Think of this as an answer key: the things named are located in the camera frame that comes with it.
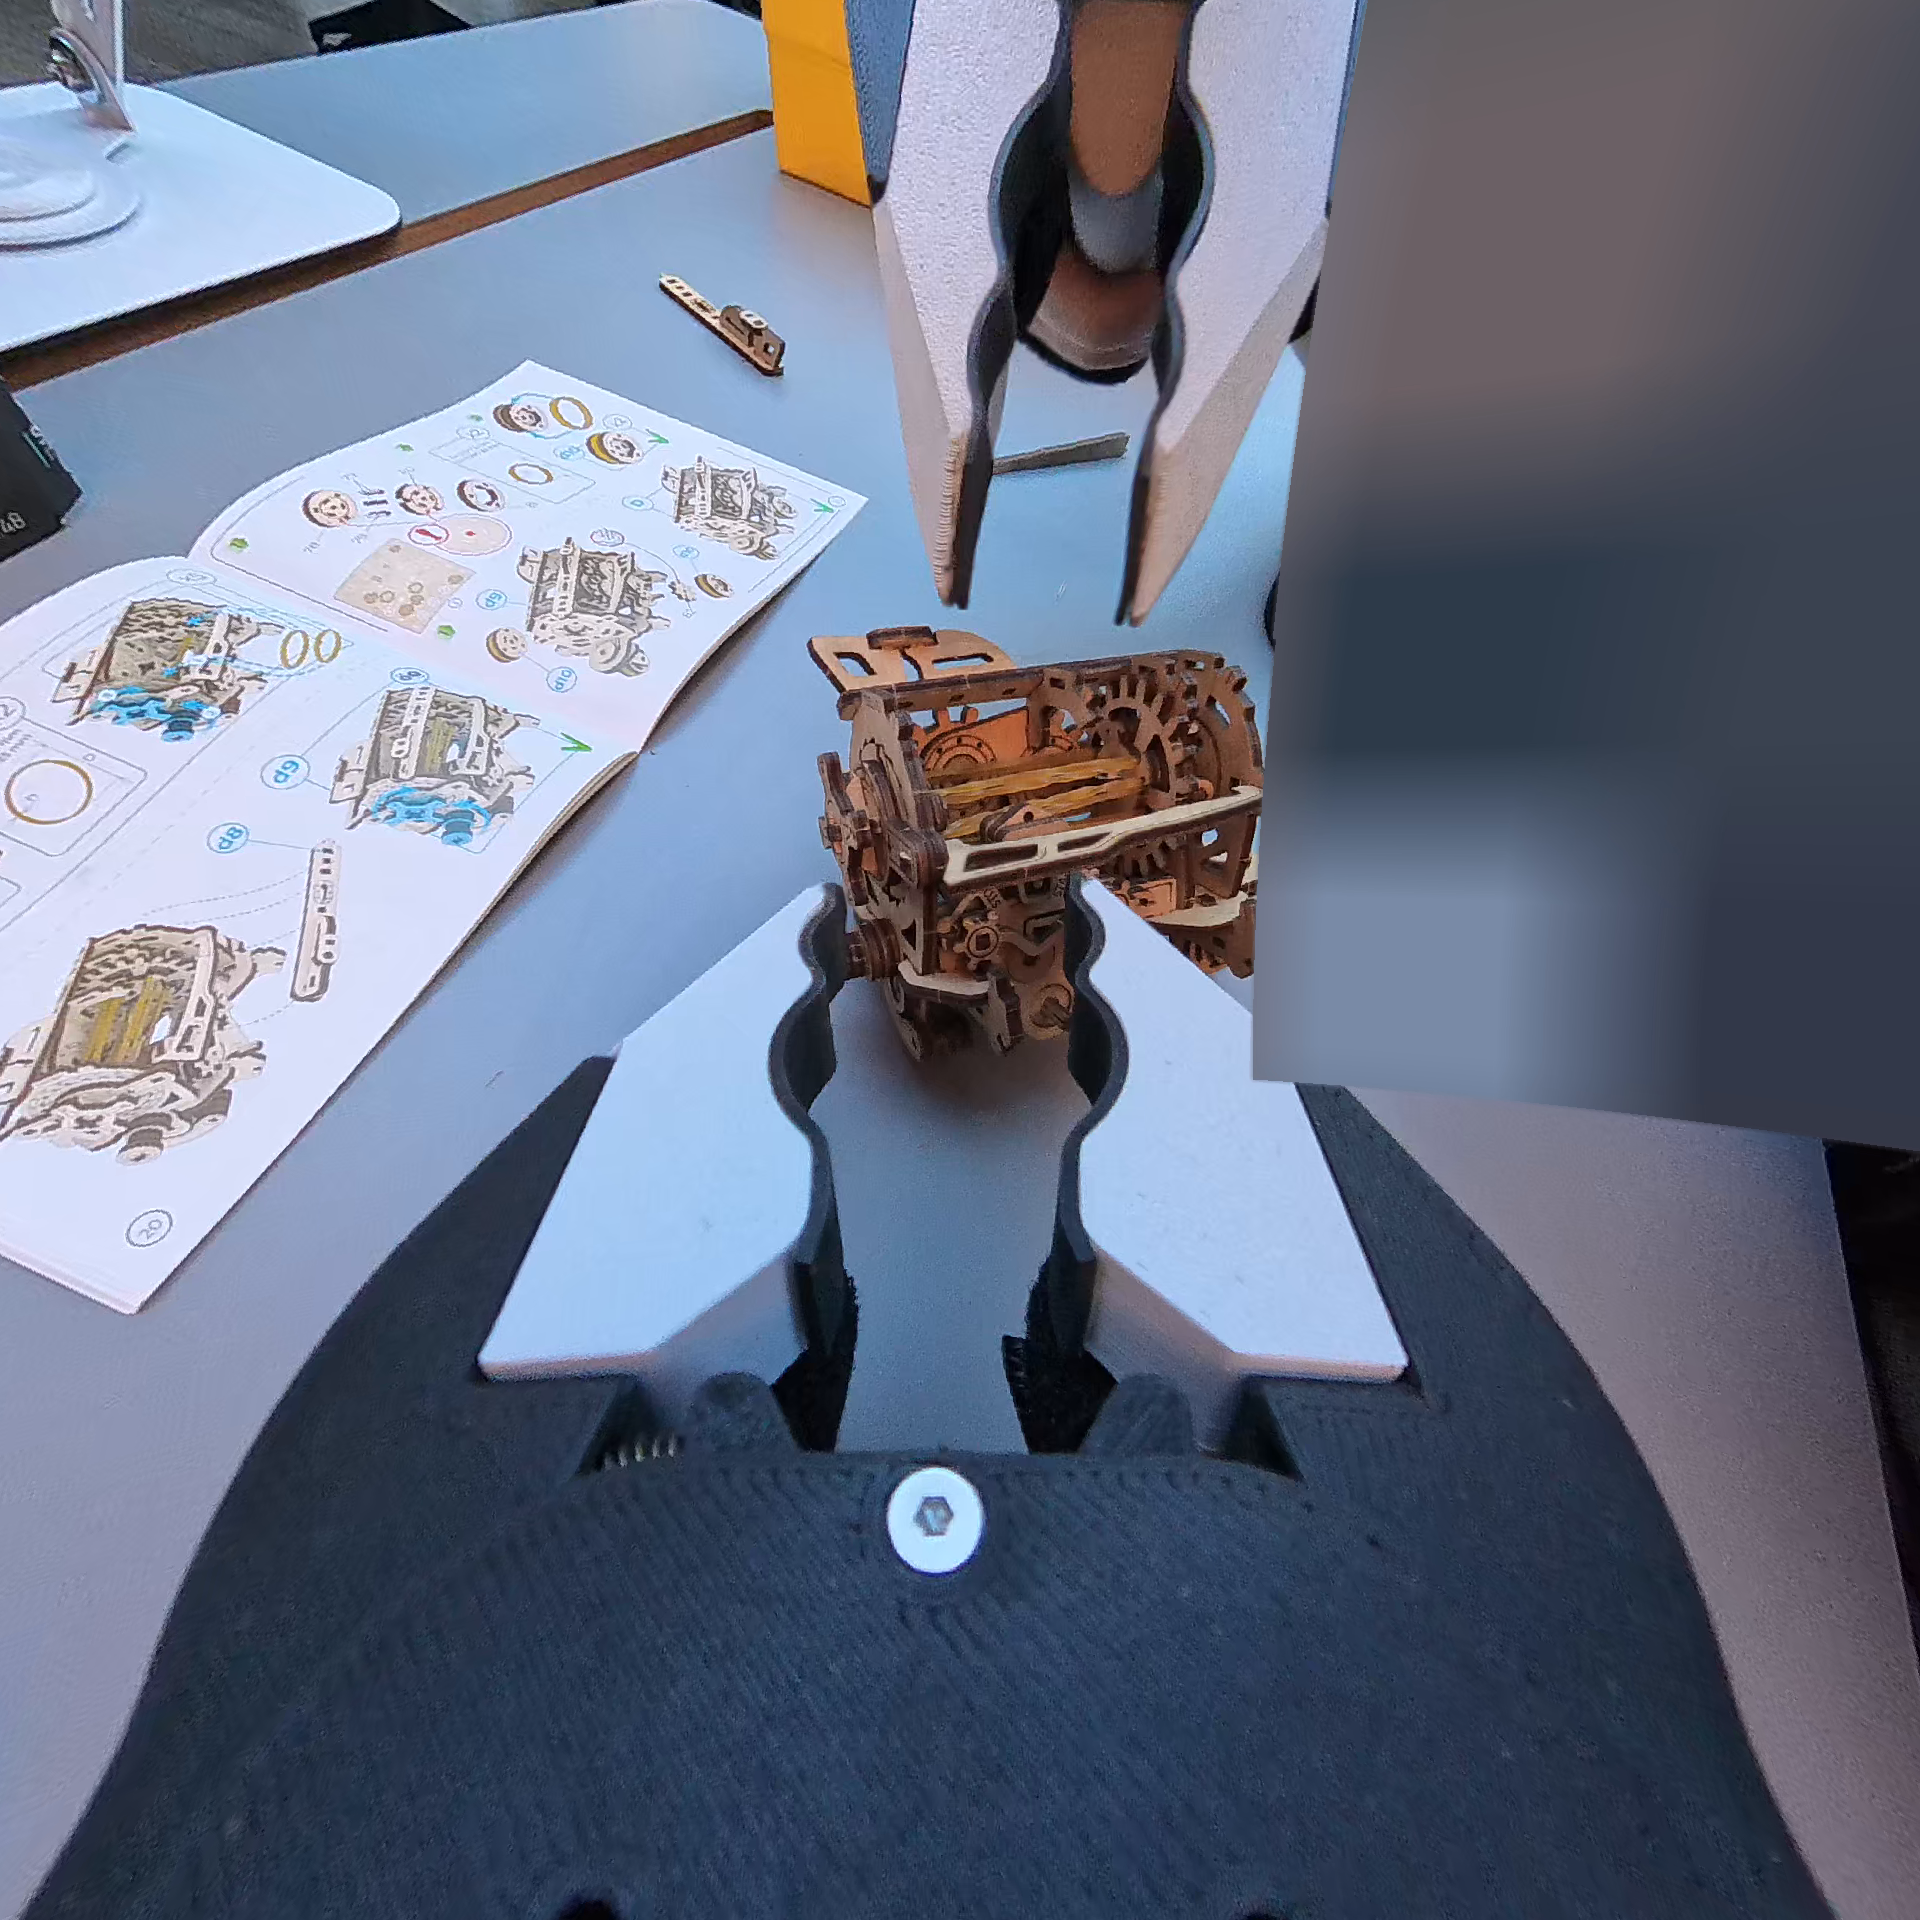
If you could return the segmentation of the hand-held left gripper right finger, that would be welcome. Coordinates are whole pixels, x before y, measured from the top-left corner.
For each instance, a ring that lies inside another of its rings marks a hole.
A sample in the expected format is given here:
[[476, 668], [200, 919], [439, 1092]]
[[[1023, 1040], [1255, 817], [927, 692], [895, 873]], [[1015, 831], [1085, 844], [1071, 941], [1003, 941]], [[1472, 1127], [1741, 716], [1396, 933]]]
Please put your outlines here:
[[1064, 1147], [1025, 1336], [1003, 1343], [1035, 1454], [1076, 1448], [1113, 1381], [1164, 1376], [1202, 1448], [1247, 1377], [1400, 1381], [1408, 1364], [1306, 1103], [1252, 1077], [1252, 1019], [1096, 880], [1067, 892]]

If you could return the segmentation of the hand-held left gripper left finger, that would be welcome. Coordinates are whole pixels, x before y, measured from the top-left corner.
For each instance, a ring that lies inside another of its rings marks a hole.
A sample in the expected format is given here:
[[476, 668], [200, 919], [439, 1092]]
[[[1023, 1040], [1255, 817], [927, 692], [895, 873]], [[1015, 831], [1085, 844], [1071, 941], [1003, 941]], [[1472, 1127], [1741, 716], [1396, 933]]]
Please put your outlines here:
[[809, 1107], [845, 975], [844, 894], [809, 887], [624, 1038], [484, 1376], [632, 1376], [676, 1425], [741, 1371], [776, 1384], [804, 1447], [835, 1444], [857, 1302]]

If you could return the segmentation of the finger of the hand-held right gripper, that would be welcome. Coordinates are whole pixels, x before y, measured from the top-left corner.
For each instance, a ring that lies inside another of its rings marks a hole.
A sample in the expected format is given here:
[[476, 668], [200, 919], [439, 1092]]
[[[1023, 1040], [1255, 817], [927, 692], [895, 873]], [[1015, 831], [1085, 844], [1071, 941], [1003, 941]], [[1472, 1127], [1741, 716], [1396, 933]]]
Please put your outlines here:
[[874, 224], [907, 480], [951, 608], [969, 604], [1017, 339], [1003, 173], [1064, 73], [1066, 5], [915, 5]]
[[1144, 623], [1187, 560], [1322, 271], [1359, 11], [1188, 11], [1171, 129], [1193, 134], [1197, 199], [1165, 268], [1119, 622]]

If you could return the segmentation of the wooden mechanical model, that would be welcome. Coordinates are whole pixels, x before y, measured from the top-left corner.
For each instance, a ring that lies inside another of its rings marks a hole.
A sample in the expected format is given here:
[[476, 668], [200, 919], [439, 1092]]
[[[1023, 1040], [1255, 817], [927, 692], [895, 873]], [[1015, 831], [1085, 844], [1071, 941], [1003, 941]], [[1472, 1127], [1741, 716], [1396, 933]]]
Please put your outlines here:
[[1101, 880], [1197, 966], [1249, 975], [1261, 745], [1247, 676], [1160, 651], [1019, 665], [968, 630], [816, 635], [851, 723], [823, 844], [915, 1061], [1060, 1038], [1071, 876]]

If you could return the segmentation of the model instruction booklet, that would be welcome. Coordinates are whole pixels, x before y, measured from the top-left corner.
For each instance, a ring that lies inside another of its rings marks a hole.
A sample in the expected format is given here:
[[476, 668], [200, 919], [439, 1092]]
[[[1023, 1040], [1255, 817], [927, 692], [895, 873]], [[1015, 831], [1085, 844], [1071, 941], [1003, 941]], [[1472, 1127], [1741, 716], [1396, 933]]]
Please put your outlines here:
[[143, 1308], [863, 505], [525, 364], [8, 622], [5, 1257]]

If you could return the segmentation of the black model kit box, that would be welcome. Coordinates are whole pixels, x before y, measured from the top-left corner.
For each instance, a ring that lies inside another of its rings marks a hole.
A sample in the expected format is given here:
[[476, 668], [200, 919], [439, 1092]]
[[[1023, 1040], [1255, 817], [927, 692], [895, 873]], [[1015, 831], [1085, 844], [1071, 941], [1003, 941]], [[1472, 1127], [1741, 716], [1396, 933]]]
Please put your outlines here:
[[9, 560], [64, 528], [81, 500], [81, 484], [8, 384], [0, 391], [0, 417], [0, 555]]

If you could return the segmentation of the person's right hand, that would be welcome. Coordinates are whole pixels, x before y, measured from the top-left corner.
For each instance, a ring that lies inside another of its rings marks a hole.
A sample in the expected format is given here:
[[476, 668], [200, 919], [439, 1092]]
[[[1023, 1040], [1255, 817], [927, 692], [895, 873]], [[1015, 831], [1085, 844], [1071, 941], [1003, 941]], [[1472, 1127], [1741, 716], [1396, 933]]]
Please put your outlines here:
[[1187, 3], [1073, 5], [1064, 240], [1026, 335], [1093, 382], [1120, 382], [1149, 353], [1164, 303], [1165, 199], [1157, 269], [1104, 275], [1073, 241], [1067, 177], [1083, 176], [1113, 195], [1162, 176], [1168, 191], [1168, 112], [1188, 11]]

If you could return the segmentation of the yellow plastic bin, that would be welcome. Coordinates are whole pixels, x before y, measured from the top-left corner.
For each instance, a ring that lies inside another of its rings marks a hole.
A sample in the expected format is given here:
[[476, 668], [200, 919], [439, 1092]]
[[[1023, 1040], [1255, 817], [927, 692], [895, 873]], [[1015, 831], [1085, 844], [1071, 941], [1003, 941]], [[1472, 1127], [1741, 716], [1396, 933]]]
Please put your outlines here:
[[762, 3], [779, 171], [871, 205], [845, 3]]

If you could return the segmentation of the small slotted wooden part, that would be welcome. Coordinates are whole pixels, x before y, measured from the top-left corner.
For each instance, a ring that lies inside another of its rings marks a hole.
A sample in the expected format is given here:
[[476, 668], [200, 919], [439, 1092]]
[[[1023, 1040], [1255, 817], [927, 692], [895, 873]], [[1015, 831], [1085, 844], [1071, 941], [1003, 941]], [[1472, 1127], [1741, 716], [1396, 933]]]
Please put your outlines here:
[[748, 361], [757, 373], [779, 377], [784, 368], [784, 335], [770, 321], [741, 303], [715, 303], [676, 275], [660, 275], [660, 293], [683, 313], [703, 321], [708, 333]]

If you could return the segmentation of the white monitor stand base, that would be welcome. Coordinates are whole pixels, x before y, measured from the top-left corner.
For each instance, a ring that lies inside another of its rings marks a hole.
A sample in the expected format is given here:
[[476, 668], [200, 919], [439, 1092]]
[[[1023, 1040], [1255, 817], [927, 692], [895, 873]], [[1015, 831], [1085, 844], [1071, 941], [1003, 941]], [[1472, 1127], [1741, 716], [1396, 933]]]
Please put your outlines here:
[[3, 350], [391, 233], [380, 188], [156, 86], [120, 3], [56, 3], [56, 78], [3, 95]]

